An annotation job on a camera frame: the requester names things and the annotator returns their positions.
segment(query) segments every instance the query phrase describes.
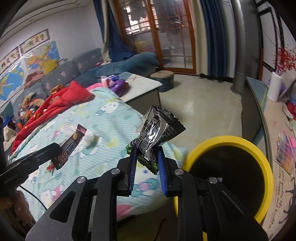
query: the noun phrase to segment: silver bolt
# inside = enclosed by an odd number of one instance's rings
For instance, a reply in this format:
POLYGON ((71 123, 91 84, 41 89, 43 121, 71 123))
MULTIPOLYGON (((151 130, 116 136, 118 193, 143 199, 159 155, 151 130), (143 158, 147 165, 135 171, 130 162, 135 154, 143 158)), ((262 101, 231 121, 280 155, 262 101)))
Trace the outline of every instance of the silver bolt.
POLYGON ((182 169, 176 169, 176 170, 175 170, 175 173, 176 173, 177 175, 182 175, 182 174, 184 173, 184 171, 183 171, 182 169))
POLYGON ((215 184, 215 183, 218 182, 218 179, 215 178, 215 177, 210 177, 209 182, 212 183, 212 184, 215 184))
POLYGON ((84 183, 85 180, 86 180, 85 177, 78 177, 78 178, 77 178, 77 182, 78 182, 78 183, 84 183))
POLYGON ((120 170, 118 168, 114 168, 114 169, 111 170, 111 173, 116 175, 116 174, 120 173, 120 170))

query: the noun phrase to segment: coffee table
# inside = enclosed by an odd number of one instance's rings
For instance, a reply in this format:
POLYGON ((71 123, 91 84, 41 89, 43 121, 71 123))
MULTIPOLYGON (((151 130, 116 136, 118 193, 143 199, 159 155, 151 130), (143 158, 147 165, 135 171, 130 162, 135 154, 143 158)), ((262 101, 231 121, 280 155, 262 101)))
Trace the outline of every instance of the coffee table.
POLYGON ((135 110, 144 115, 152 105, 161 106, 157 89, 162 85, 160 82, 129 72, 119 74, 119 78, 130 85, 129 91, 121 99, 135 110))

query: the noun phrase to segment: stool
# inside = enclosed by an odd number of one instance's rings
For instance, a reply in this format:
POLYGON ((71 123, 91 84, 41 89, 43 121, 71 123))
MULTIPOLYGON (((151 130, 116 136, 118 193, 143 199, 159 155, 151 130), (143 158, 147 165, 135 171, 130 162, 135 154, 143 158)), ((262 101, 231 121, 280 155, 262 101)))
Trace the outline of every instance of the stool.
POLYGON ((150 79, 162 83, 162 86, 158 87, 159 92, 166 92, 174 88, 174 72, 161 70, 151 74, 150 79))

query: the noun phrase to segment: trash can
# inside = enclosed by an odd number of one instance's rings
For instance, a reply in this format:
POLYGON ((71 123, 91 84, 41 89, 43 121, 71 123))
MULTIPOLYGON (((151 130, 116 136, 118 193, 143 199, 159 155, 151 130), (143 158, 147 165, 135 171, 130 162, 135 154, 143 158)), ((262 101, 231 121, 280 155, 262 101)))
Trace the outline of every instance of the trash can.
POLYGON ((159 92, 166 92, 174 88, 174 72, 161 70, 150 75, 150 78, 162 83, 158 87, 159 92))
MULTIPOLYGON (((254 144, 235 136, 208 139, 189 153, 183 169, 198 178, 222 180, 256 221, 262 222, 271 203, 274 183, 266 157, 254 144)), ((177 197, 174 206, 178 214, 177 197)))

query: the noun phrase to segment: red blanket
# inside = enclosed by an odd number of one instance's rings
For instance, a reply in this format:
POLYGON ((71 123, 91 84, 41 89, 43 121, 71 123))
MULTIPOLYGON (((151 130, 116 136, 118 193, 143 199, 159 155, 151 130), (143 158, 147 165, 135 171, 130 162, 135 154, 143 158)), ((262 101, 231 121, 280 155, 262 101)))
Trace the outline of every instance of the red blanket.
POLYGON ((17 134, 11 148, 11 153, 14 153, 22 141, 26 139, 37 126, 53 118, 57 114, 64 112, 78 102, 90 101, 92 99, 94 99, 94 95, 89 93, 75 81, 72 81, 68 87, 52 94, 45 100, 38 110, 36 110, 34 115, 17 134))

